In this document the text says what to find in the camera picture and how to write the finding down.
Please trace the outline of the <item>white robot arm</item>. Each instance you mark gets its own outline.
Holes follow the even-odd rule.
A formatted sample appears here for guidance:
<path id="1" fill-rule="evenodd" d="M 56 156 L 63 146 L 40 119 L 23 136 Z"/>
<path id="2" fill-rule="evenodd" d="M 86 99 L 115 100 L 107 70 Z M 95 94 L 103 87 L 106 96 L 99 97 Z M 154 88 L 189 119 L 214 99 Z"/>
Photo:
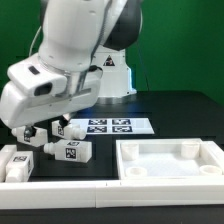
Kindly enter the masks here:
<path id="1" fill-rule="evenodd" d="M 92 64 L 98 47 L 123 50 L 142 27 L 141 0 L 45 0 L 38 52 L 7 70 L 0 120 L 24 127 L 93 106 L 102 69 Z"/>

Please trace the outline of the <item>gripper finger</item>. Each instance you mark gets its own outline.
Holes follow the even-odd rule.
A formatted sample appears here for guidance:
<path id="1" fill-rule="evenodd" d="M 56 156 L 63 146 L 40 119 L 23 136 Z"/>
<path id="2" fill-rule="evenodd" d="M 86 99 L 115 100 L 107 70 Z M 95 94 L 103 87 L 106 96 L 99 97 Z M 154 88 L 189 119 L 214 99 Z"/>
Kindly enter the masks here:
<path id="1" fill-rule="evenodd" d="M 34 126 L 26 126 L 24 135 L 26 137 L 34 137 L 36 135 L 36 128 Z"/>
<path id="2" fill-rule="evenodd" d="M 59 119 L 59 125 L 62 128 L 64 128 L 65 126 L 69 124 L 70 120 L 71 120 L 71 114 L 70 113 L 64 114 Z"/>

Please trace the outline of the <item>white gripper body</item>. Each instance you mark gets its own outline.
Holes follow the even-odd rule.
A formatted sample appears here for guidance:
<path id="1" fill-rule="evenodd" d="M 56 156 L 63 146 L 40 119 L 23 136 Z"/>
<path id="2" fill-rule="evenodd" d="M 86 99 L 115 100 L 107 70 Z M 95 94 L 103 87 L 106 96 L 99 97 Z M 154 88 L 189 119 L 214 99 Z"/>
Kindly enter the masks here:
<path id="1" fill-rule="evenodd" d="M 0 97 L 0 119 L 10 129 L 92 107 L 98 98 L 102 69 L 91 66 L 81 76 L 50 70 L 34 54 L 8 68 L 10 81 Z"/>

